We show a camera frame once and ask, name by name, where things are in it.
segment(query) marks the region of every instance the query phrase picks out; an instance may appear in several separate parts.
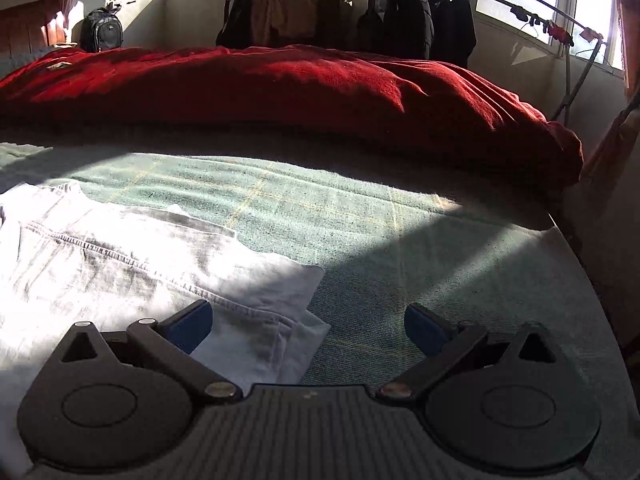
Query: folded white clothing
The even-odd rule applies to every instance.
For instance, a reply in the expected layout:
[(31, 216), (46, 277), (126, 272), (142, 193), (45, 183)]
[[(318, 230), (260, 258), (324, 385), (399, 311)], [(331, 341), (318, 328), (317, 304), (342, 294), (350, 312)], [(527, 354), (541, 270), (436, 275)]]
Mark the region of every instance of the folded white clothing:
[(0, 195), (0, 462), (30, 462), (15, 413), (66, 330), (124, 330), (204, 298), (211, 334), (192, 356), (238, 384), (295, 383), (329, 326), (306, 310), (324, 270), (257, 253), (176, 208), (103, 204), (78, 184)]

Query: black backpack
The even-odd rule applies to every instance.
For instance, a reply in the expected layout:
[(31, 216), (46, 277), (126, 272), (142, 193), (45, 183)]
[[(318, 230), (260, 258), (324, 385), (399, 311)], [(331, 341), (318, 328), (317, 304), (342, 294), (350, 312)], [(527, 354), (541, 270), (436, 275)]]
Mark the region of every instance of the black backpack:
[(101, 52), (122, 46), (122, 24), (109, 9), (101, 7), (82, 20), (80, 47), (87, 52)]
[(433, 20), (428, 0), (386, 0), (384, 54), (429, 59)]

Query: brown cloth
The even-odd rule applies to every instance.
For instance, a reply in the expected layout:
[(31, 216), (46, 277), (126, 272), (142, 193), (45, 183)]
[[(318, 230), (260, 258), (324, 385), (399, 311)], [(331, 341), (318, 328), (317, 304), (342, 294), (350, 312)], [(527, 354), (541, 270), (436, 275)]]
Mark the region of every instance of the brown cloth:
[(344, 48), (350, 18), (351, 3), (345, 0), (254, 0), (252, 44)]

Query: bed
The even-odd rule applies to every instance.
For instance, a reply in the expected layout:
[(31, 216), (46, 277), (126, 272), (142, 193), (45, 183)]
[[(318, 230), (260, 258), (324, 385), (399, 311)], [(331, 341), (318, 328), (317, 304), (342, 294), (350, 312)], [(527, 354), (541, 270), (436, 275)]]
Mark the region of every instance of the bed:
[[(402, 325), (412, 301), (450, 321), (480, 320), (504, 332), (535, 320), (602, 407), (587, 470), (600, 479), (638, 475), (640, 416), (618, 345), (539, 193), (372, 148), (357, 136), (309, 135), (273, 121), (42, 126), (15, 119), (1, 130), (0, 192), (75, 180), (102, 202), (177, 203), (237, 230), (254, 250), (322, 265), (327, 272), (309, 309), (332, 329), (303, 383), (376, 387), (418, 362)], [(11, 469), (7, 457), (0, 460)]]

